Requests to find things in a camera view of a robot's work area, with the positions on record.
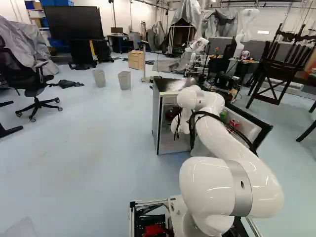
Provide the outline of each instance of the dark wooden chair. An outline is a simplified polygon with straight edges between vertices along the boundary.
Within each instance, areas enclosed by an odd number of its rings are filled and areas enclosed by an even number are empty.
[[[246,108],[249,108],[254,99],[265,101],[271,104],[279,105],[290,83],[294,80],[295,74],[298,71],[302,71],[305,64],[308,62],[316,43],[316,36],[301,36],[303,28],[302,25],[299,33],[288,33],[280,30],[282,24],[280,24],[276,35],[272,42],[267,41],[265,49],[260,60],[258,69],[254,73],[254,82],[249,90],[248,95],[252,93]],[[275,57],[280,48],[280,43],[276,41],[278,35],[282,35],[285,38],[293,41],[288,53],[282,61],[275,60]],[[303,40],[314,40],[313,47],[306,47],[305,45],[297,44]],[[270,78],[280,80],[279,83],[272,85]],[[259,92],[263,82],[267,79],[269,88],[266,88]],[[284,88],[279,97],[277,97],[274,88],[279,85],[284,85]],[[273,98],[263,95],[267,91],[271,91]]]
[[[311,109],[309,110],[312,113],[316,108],[316,101],[312,105]],[[299,137],[296,139],[297,142],[303,141],[314,129],[316,128],[316,120],[312,123],[312,125]]]

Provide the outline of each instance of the small wooden box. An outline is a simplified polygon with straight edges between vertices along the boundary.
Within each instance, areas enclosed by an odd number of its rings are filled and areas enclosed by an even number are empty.
[[[143,69],[144,54],[142,51],[133,50],[128,53],[128,67],[134,69]]]
[[[41,27],[41,22],[40,22],[40,18],[31,18],[31,22],[32,24],[37,25],[37,27]]]
[[[41,6],[41,3],[39,1],[35,1],[33,5],[35,9],[43,10],[43,7]]]

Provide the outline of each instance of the light blue floor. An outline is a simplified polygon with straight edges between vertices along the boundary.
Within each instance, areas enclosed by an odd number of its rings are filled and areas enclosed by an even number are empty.
[[[156,59],[156,54],[147,57]],[[29,112],[18,118],[14,111],[32,99],[14,90],[0,94],[0,101],[14,100],[0,108],[2,124],[24,126],[0,140],[0,233],[29,216],[38,237],[126,237],[129,202],[179,194],[178,172],[189,154],[156,156],[152,90],[140,82],[142,71],[129,69],[122,60],[100,64],[107,86],[97,88],[91,70],[60,68],[54,82],[85,84],[47,88],[39,96],[59,97],[62,112],[41,109],[36,123],[30,123]],[[147,75],[157,75],[151,68],[146,66]],[[119,88],[117,74],[123,70],[132,71],[130,91]],[[244,108],[248,98],[242,93],[236,104]],[[258,153],[285,192],[278,216],[256,220],[264,237],[314,236],[316,132],[302,143],[295,141],[313,121],[308,113],[312,104],[285,95],[278,107],[261,101],[250,107],[252,114],[274,126]]]

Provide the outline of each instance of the office chair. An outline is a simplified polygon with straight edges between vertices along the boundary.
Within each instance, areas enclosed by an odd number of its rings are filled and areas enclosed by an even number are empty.
[[[34,97],[34,103],[28,107],[15,111],[18,117],[22,116],[22,112],[33,109],[29,116],[31,122],[35,122],[34,115],[41,107],[58,109],[62,111],[63,108],[59,106],[49,105],[55,101],[59,103],[58,97],[51,100],[40,101],[37,96],[41,94],[45,87],[48,86],[47,81],[54,78],[53,75],[43,75],[43,66],[49,61],[41,62],[35,65],[35,72],[32,68],[26,67],[17,60],[9,48],[5,47],[4,39],[0,36],[0,72],[4,75],[7,84],[15,89],[24,89],[26,97]]]

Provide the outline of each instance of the chair armrest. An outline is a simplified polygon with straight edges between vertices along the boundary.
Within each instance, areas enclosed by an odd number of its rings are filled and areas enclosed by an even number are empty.
[[[42,66],[45,66],[47,63],[49,63],[49,60],[47,60],[45,62],[37,63],[35,65],[35,68],[41,68]]]
[[[45,61],[45,62],[41,62],[41,63],[37,63],[35,65],[35,71],[38,74],[39,77],[39,81],[41,83],[44,83],[44,79],[43,79],[43,66],[45,66],[47,63],[49,63],[49,60]]]

